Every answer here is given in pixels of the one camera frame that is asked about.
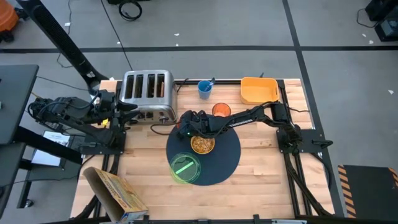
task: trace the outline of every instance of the round black mat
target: round black mat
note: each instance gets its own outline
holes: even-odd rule
[[[241,157],[241,143],[234,129],[216,137],[214,149],[208,154],[197,154],[191,148],[191,139],[179,139],[171,134],[167,140],[166,154],[169,164],[173,157],[181,152],[190,152],[197,156],[201,165],[201,172],[195,185],[212,185],[226,180],[235,171]]]

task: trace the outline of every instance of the gray floor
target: gray floor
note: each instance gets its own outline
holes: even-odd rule
[[[68,22],[67,0],[43,2],[59,23]],[[289,0],[300,44],[396,45],[380,42],[373,29],[355,22],[356,11],[368,2]],[[79,47],[120,46],[99,1],[71,0],[71,7],[70,36]],[[126,22],[117,7],[106,4],[125,47],[293,45],[281,0],[151,0],[142,2],[142,7],[144,13],[138,21]],[[364,14],[361,21],[370,23]],[[54,48],[32,21],[21,22],[14,34],[16,40],[2,42],[0,48]],[[120,79],[129,70],[123,53],[85,55],[108,77]],[[267,77],[301,78],[293,51],[128,52],[127,56],[135,70],[167,69],[175,78],[241,78],[262,72]],[[303,56],[325,135],[335,142],[329,148],[335,172],[338,164],[398,169],[398,120],[394,116],[398,111],[398,52],[304,52]],[[57,54],[0,54],[0,65],[38,64],[38,75],[84,88],[77,72],[61,68],[56,58]],[[45,80],[36,81],[34,92],[44,98],[88,99],[84,91]],[[26,114],[21,124],[39,134],[45,130]],[[23,179],[24,174],[20,171],[17,179]],[[29,198],[35,200],[35,206],[17,210],[21,187],[14,186],[0,223],[43,223],[69,217],[75,180],[33,183]]]

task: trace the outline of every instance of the blue cup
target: blue cup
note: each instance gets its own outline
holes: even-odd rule
[[[213,88],[210,83],[208,80],[202,80],[198,83],[199,97],[203,100],[207,100],[210,97],[211,89]]]

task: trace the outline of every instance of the silver toaster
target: silver toaster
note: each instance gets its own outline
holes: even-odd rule
[[[130,71],[124,74],[119,99],[135,104],[139,123],[174,123],[177,120],[177,89],[166,70]]]

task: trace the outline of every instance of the wooden table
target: wooden table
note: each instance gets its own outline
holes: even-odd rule
[[[307,110],[299,79],[287,79],[285,89],[289,106]],[[116,81],[103,81],[102,89],[114,91]],[[178,111],[205,110],[211,114],[215,103],[227,103],[232,113],[252,108],[240,100],[240,85],[215,85],[209,100],[198,97],[196,85],[185,85],[178,93]],[[291,111],[293,122],[310,129],[308,112]],[[167,132],[172,127],[157,127]],[[235,128],[241,142],[241,158],[233,175],[211,186],[178,184],[170,176],[165,146],[167,136],[159,136],[149,125],[135,125],[127,132],[126,148],[120,158],[118,175],[127,179],[149,208],[151,220],[293,218],[289,185],[283,155],[279,152],[275,128],[251,123]],[[305,180],[311,193],[333,213],[325,171],[310,154],[301,154]],[[96,156],[82,168],[101,168],[103,156]],[[300,211],[304,214],[302,194],[296,186]],[[78,215],[93,196],[82,175],[77,185],[71,216]]]

